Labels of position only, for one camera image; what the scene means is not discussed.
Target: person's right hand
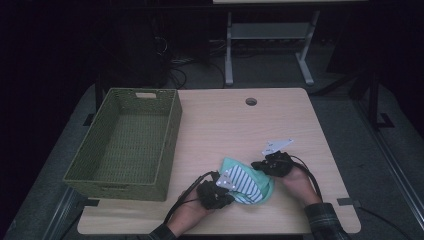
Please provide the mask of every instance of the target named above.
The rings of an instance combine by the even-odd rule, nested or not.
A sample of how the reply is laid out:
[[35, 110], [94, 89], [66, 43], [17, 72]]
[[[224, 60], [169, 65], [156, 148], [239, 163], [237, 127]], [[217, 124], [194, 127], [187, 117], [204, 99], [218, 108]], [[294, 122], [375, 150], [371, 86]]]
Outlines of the person's right hand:
[[299, 200], [304, 207], [322, 202], [312, 187], [308, 175], [299, 168], [293, 167], [289, 174], [282, 178], [277, 177], [276, 179], [283, 183], [289, 193]]

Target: sleeve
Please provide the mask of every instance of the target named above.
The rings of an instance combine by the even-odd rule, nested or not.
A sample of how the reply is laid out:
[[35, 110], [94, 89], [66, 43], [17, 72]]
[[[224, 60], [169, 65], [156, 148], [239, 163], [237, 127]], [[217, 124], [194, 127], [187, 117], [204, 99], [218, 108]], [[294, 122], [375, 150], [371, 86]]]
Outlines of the sleeve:
[[169, 228], [165, 224], [161, 224], [157, 227], [153, 232], [147, 235], [145, 240], [174, 240], [177, 239], [174, 233], [169, 230]]
[[305, 208], [315, 240], [351, 239], [343, 230], [331, 203], [316, 203]]

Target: white tag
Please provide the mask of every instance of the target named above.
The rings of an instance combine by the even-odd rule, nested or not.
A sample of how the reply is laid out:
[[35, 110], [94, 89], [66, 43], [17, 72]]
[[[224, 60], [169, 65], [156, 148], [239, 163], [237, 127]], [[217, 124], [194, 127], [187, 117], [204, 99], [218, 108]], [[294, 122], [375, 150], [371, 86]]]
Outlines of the white tag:
[[226, 188], [231, 191], [234, 191], [234, 189], [236, 189], [236, 186], [233, 184], [230, 177], [228, 176], [228, 170], [221, 174], [218, 181], [216, 181], [216, 185], [218, 187]]
[[273, 154], [279, 151], [280, 149], [286, 147], [290, 143], [294, 142], [292, 139], [287, 140], [278, 140], [278, 141], [268, 141], [267, 146], [262, 151], [262, 155], [266, 156], [268, 154]]

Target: person's left hand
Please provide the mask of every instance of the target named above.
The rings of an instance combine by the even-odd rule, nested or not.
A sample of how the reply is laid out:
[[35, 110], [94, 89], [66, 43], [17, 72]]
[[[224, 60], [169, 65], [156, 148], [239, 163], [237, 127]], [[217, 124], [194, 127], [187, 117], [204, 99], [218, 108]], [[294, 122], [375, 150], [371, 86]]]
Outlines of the person's left hand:
[[[190, 192], [184, 201], [198, 199], [197, 187]], [[175, 210], [169, 222], [166, 224], [176, 237], [195, 227], [204, 217], [215, 210], [205, 209], [200, 200], [194, 200], [182, 204]]]

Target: storage basket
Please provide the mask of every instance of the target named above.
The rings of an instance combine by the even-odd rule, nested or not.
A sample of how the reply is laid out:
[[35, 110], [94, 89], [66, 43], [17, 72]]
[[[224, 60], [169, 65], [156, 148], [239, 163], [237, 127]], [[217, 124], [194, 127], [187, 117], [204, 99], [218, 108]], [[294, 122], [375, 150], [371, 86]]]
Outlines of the storage basket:
[[64, 181], [93, 198], [165, 201], [181, 115], [176, 90], [111, 88]]

